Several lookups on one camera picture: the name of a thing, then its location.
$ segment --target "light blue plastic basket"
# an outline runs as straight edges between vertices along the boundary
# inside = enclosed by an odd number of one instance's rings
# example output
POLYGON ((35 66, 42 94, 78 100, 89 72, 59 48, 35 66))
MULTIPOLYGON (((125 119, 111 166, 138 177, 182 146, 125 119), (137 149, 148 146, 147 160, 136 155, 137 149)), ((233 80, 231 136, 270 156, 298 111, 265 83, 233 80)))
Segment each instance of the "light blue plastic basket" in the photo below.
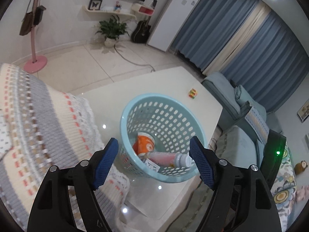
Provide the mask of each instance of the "light blue plastic basket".
POLYGON ((206 147, 208 143, 200 123, 183 104, 156 93, 131 100, 120 120, 122 146, 119 157, 128 172, 166 183, 186 181, 198 173, 194 162, 190 168, 161 167, 158 173, 146 167, 132 148, 141 131, 155 139, 154 150, 158 152, 188 154, 193 136, 206 147))

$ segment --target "picture frame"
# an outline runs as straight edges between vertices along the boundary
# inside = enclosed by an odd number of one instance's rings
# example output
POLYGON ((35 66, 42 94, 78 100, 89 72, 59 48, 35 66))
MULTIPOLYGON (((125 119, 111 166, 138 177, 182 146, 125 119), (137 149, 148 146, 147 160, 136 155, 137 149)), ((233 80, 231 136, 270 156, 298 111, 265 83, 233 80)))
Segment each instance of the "picture frame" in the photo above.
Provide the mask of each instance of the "picture frame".
POLYGON ((102 0, 90 0, 88 10, 100 10, 102 0))
POLYGON ((301 122, 304 122, 309 117, 309 100, 297 112, 301 122))

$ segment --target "refrigerator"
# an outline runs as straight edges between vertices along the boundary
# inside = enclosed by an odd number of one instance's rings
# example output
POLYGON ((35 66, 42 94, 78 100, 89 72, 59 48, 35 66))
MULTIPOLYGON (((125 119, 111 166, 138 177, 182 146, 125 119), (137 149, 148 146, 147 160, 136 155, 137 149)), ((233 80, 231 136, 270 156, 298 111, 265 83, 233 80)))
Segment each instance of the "refrigerator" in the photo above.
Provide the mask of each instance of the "refrigerator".
POLYGON ((147 44, 166 52, 200 0, 169 0, 147 44))

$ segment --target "curtain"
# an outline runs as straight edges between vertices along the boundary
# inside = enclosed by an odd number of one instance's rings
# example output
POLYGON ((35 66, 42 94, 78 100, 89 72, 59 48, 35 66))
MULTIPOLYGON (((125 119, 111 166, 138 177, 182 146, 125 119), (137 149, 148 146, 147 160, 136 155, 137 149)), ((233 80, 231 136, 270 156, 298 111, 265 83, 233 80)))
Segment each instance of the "curtain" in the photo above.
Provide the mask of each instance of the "curtain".
POLYGON ((218 55, 259 0, 200 0, 175 38, 179 50, 204 70, 218 55))
POLYGON ((274 12, 222 71, 241 84, 267 112, 277 110, 309 72, 304 48, 274 12))
POLYGON ((270 11, 271 8, 260 0, 247 20, 203 71, 203 74, 210 75, 215 71, 223 70, 259 29, 270 11))

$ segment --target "table top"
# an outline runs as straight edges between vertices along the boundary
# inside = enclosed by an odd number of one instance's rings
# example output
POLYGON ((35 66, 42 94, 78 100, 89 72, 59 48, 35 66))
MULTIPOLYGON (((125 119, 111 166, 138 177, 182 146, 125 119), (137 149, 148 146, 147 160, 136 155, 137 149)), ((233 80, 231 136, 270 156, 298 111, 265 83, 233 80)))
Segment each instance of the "table top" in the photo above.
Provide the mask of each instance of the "table top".
MULTIPOLYGON (((102 141, 107 144, 111 137, 121 141, 120 118, 129 101, 150 92, 168 95, 184 104, 199 120, 207 142, 211 140, 222 106, 183 67, 133 77, 80 96, 89 101, 102 141), (197 91, 194 99, 188 96, 192 88, 197 91)), ((183 211, 190 194, 200 183, 199 176, 182 183, 162 183, 144 177, 129 178, 130 190, 125 201, 129 212, 122 219, 132 228, 149 232, 165 231, 183 211)))

